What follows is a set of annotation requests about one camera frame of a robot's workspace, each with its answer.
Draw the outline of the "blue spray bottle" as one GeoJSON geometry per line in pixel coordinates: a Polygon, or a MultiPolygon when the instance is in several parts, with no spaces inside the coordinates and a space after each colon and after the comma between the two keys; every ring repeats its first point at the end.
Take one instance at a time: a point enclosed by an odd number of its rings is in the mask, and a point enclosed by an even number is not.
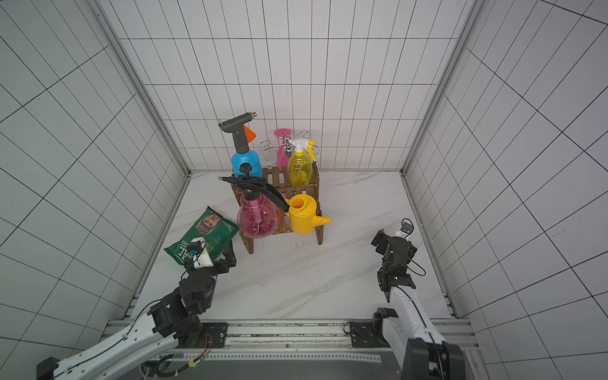
{"type": "Polygon", "coordinates": [[[251,177],[262,177],[261,160],[257,152],[250,150],[249,144],[257,137],[247,126],[257,116],[256,112],[246,112],[240,116],[218,123],[221,131],[232,135],[236,153],[231,157],[231,165],[235,177],[245,177],[240,171],[241,165],[250,164],[251,177]]]}

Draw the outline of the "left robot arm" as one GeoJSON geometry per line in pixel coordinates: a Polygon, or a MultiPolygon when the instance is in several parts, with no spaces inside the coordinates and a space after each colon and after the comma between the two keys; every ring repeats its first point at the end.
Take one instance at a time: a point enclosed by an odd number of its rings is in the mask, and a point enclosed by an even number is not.
{"type": "Polygon", "coordinates": [[[117,379],[144,362],[176,348],[225,346],[229,324],[203,322],[211,308],[217,277],[236,266],[233,243],[210,267],[197,269],[190,257],[188,276],[162,299],[155,300],[129,326],[93,347],[66,359],[49,357],[36,365],[37,379],[117,379]]]}

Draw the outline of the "yellow-green spray bottle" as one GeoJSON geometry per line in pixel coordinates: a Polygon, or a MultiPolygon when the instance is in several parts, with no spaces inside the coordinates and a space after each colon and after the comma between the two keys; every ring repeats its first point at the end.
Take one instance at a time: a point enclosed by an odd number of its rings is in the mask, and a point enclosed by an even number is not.
{"type": "Polygon", "coordinates": [[[309,185],[313,178],[313,163],[315,141],[311,139],[293,139],[289,142],[292,148],[288,163],[288,177],[295,187],[303,188],[309,185]]]}

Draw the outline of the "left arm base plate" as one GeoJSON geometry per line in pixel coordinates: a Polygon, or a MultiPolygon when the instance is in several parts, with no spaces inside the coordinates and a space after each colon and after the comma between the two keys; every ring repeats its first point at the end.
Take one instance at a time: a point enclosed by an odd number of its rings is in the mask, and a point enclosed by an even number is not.
{"type": "Polygon", "coordinates": [[[226,343],[228,327],[229,324],[225,322],[202,323],[180,339],[179,348],[223,348],[226,343]]]}

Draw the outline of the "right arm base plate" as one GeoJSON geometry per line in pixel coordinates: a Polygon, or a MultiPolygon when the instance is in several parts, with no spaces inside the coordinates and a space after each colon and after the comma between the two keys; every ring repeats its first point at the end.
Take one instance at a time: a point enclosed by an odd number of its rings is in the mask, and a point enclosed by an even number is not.
{"type": "Polygon", "coordinates": [[[350,321],[345,332],[351,338],[353,348],[387,348],[389,344],[382,335],[381,327],[373,321],[350,321]]]}

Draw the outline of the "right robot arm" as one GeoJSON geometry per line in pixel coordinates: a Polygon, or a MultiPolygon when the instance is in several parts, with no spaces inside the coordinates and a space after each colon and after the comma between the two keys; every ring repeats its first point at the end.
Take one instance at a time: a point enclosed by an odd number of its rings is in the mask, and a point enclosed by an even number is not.
{"type": "Polygon", "coordinates": [[[408,273],[417,248],[404,231],[389,235],[379,230],[371,244],[382,256],[378,286],[390,307],[377,311],[375,325],[393,350],[402,379],[464,379],[465,356],[447,342],[422,306],[408,273]]]}

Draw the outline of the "pink pressure sprayer bottle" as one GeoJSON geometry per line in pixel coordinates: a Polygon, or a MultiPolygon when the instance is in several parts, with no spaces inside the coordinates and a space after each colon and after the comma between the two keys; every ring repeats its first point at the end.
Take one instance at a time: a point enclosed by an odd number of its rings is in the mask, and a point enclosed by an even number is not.
{"type": "Polygon", "coordinates": [[[264,177],[253,176],[253,166],[243,163],[239,167],[245,176],[219,177],[242,191],[237,225],[247,238],[266,238],[274,234],[289,211],[289,204],[264,177]]]}

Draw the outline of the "yellow watering can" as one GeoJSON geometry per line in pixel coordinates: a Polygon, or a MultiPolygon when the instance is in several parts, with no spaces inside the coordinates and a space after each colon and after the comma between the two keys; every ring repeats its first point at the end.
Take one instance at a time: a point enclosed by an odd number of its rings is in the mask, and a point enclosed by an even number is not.
{"type": "Polygon", "coordinates": [[[287,203],[291,230],[298,235],[311,234],[318,226],[332,223],[330,218],[317,215],[318,203],[312,196],[299,194],[287,203]]]}

